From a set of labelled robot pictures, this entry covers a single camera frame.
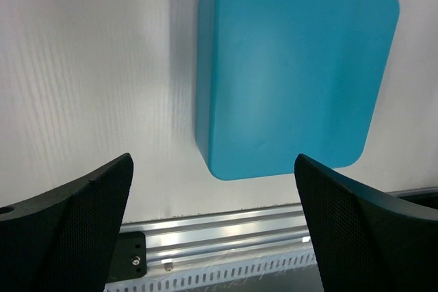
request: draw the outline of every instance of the screw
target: screw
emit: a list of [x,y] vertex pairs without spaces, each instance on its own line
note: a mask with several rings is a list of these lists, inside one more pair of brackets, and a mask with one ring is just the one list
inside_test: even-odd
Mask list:
[[134,266],[138,266],[139,264],[140,264],[140,257],[139,256],[135,256],[135,257],[133,257],[132,258],[132,264],[134,265]]
[[164,270],[166,270],[168,273],[170,273],[173,270],[173,264],[172,263],[165,263]]

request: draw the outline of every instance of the blue box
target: blue box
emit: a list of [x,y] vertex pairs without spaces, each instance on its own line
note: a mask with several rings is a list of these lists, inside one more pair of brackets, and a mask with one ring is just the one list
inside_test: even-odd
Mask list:
[[222,180],[365,146],[397,0],[199,0],[196,143]]

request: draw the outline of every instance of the gray floor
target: gray floor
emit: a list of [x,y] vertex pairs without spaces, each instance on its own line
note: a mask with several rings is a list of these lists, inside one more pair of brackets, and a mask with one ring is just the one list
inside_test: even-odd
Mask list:
[[292,269],[222,284],[209,285],[187,292],[323,292],[318,267]]

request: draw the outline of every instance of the blue block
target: blue block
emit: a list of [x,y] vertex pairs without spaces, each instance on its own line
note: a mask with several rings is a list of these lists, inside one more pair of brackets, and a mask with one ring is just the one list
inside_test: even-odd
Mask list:
[[196,143],[222,180],[365,146],[397,0],[199,0]]

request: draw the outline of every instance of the hole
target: hole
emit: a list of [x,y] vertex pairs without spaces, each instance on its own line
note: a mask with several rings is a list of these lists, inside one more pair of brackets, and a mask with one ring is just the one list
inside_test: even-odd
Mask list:
[[0,215],[4,215],[5,213],[13,212],[14,207],[3,207],[0,208]]

